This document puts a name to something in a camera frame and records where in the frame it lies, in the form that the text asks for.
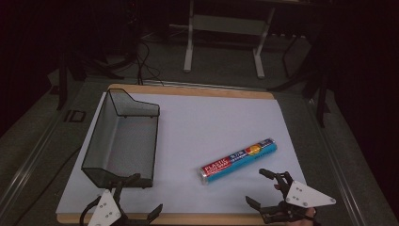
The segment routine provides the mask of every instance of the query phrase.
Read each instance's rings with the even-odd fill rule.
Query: black mesh basket
[[[135,101],[123,89],[109,89],[82,164],[99,188],[140,173],[127,187],[152,186],[159,105]]]

